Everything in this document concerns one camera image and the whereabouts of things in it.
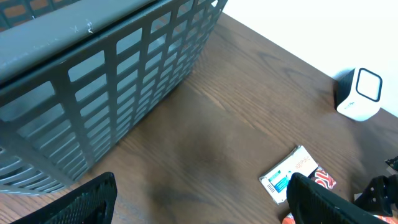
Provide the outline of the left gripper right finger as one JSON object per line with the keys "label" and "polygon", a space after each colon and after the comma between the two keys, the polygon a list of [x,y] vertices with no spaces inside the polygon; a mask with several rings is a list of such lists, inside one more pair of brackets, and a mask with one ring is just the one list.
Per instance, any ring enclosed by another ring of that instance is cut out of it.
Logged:
{"label": "left gripper right finger", "polygon": [[298,224],[385,224],[298,172],[289,180],[287,202]]}

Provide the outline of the white Panadol box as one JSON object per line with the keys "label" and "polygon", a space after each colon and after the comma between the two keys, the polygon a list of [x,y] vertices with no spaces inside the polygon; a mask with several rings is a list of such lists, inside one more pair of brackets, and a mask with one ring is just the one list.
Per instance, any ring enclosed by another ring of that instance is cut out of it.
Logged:
{"label": "white Panadol box", "polygon": [[286,190],[292,174],[298,172],[308,177],[318,164],[301,145],[282,159],[271,170],[259,177],[259,181],[276,204],[286,201]]}

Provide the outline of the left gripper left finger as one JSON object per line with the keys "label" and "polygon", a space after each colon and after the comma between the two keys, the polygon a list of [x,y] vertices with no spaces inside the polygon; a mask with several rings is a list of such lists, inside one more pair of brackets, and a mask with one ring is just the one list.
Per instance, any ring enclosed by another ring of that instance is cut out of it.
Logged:
{"label": "left gripper left finger", "polygon": [[12,224],[110,224],[118,195],[112,172],[105,172]]}

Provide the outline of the red Top candy wrapper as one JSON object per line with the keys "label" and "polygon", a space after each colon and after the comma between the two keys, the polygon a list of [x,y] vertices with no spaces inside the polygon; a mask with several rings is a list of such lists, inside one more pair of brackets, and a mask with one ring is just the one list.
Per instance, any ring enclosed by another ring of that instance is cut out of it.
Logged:
{"label": "red Top candy wrapper", "polygon": [[[315,183],[321,185],[322,187],[331,190],[335,185],[336,181],[334,178],[328,174],[321,166],[318,166],[309,176],[309,179]],[[283,220],[282,224],[296,224],[294,217],[289,213]]]}

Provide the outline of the orange tissue pack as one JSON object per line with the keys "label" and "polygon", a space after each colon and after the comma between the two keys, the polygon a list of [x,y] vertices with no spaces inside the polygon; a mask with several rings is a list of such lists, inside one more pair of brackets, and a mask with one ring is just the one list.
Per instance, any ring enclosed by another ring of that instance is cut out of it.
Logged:
{"label": "orange tissue pack", "polygon": [[[361,196],[361,194],[362,193],[354,194],[354,200],[357,200]],[[373,216],[389,224],[398,224],[397,217],[385,217],[380,215],[373,215]]]}

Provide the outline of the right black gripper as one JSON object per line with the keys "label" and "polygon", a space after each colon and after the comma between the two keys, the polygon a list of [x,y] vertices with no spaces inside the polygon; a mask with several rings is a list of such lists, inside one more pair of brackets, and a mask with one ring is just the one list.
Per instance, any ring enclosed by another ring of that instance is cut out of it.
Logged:
{"label": "right black gripper", "polygon": [[[385,163],[397,171],[398,156],[386,159]],[[397,207],[397,174],[373,178],[354,204],[373,215],[393,217],[392,206]]]}

